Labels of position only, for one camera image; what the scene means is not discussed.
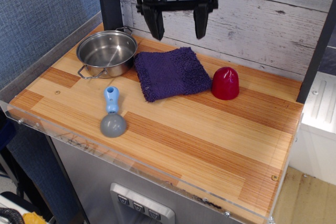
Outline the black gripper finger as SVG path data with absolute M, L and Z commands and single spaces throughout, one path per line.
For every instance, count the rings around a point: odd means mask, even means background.
M 206 27 L 208 21 L 208 4 L 198 4 L 194 8 L 194 22 L 196 38 L 201 39 L 206 34 Z
M 153 38 L 161 40 L 164 34 L 162 12 L 154 7 L 143 6 L 143 16 Z

